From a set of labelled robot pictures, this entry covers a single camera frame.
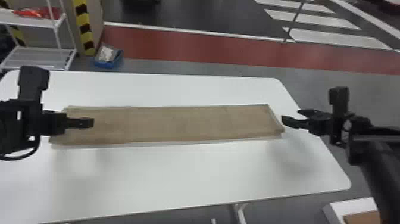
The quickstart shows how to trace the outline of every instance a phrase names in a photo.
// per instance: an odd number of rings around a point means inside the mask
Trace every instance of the tabletop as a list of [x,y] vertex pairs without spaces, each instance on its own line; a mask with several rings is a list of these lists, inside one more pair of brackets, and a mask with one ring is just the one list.
[[[18,70],[0,81],[16,98]],[[52,71],[42,102],[68,105],[269,104],[301,118],[276,79]],[[33,156],[0,162],[4,223],[48,223],[346,190],[323,141],[286,128],[280,139],[59,149],[42,138]]]

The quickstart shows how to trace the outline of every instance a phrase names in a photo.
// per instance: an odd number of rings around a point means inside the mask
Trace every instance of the yellow and black striped pillar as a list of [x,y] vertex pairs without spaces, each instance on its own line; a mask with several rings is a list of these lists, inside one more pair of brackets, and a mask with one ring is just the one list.
[[[8,4],[8,2],[6,0],[0,0],[0,7],[9,9],[10,5]],[[15,37],[15,39],[17,40],[17,42],[20,46],[26,46],[26,43],[24,40],[24,35],[22,34],[22,31],[17,26],[10,26],[10,31],[11,31],[10,34],[13,37]]]
[[80,32],[80,41],[85,50],[85,55],[93,56],[95,55],[96,48],[93,41],[92,29],[90,28],[90,18],[86,0],[73,0],[73,4],[76,13],[76,23]]

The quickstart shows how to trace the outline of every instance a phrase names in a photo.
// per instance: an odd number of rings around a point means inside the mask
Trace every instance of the table leg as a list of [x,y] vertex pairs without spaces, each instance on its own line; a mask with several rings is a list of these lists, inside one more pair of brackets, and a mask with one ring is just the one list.
[[230,217],[234,224],[247,224],[244,209],[248,203],[229,204]]
[[[287,35],[288,35],[288,36],[290,36],[290,31],[292,31],[293,27],[295,26],[297,17],[298,17],[299,14],[301,13],[301,10],[303,9],[303,5],[304,5],[305,1],[306,1],[306,0],[302,0],[301,3],[300,3],[299,8],[297,9],[297,12],[296,12],[296,14],[295,14],[295,16],[294,16],[294,18],[293,18],[293,20],[292,20],[290,26],[289,26],[289,29],[287,30]],[[288,38],[284,38],[283,43],[286,43],[287,39],[288,39]]]

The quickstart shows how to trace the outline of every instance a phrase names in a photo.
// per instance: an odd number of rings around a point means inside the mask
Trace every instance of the white metal shelf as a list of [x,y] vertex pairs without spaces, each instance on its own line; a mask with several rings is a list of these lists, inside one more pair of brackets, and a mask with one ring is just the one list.
[[[76,44],[72,34],[70,23],[68,22],[65,13],[63,0],[59,0],[62,14],[58,20],[54,20],[54,14],[51,10],[51,0],[46,0],[50,18],[30,18],[15,15],[12,10],[0,9],[0,24],[6,25],[8,32],[11,34],[10,25],[27,26],[27,27],[43,27],[51,28],[54,31],[57,48],[31,48],[20,46],[18,40],[12,36],[16,47],[7,55],[0,64],[2,69],[19,69],[21,66],[39,66],[50,70],[68,70],[76,55]],[[67,23],[67,28],[70,33],[74,49],[63,49],[61,47],[60,38],[58,36],[58,28],[63,23]]]
[[16,46],[0,64],[3,69],[19,69],[21,66],[39,66],[50,70],[68,70],[76,49],[28,48]]
[[0,24],[5,25],[58,29],[66,18],[66,14],[62,13],[58,20],[54,20],[53,24],[53,20],[48,20],[45,18],[22,17],[19,15],[15,15],[13,13],[13,10],[6,10],[4,8],[0,9]]

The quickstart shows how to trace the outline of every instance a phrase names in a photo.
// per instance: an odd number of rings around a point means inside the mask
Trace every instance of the gray floor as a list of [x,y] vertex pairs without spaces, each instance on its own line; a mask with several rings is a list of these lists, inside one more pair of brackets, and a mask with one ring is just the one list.
[[[189,74],[207,76],[275,77],[279,79],[301,108],[330,111],[327,90],[333,86],[349,86],[350,109],[359,115],[368,116],[375,125],[400,126],[400,77],[381,74],[359,74],[339,71],[288,69],[228,64],[188,63],[178,61],[125,60],[114,69],[99,69],[92,66],[90,58],[77,58],[71,70],[114,71],[153,74]],[[367,184],[357,167],[347,164],[345,152],[328,146],[349,176],[352,187],[348,191],[303,197],[279,198],[251,203],[245,210],[249,224],[252,223],[318,223],[327,220],[321,208],[332,201],[370,196]],[[227,207],[213,206],[197,209],[164,211],[152,214],[111,217],[79,222],[100,223],[230,223]]]

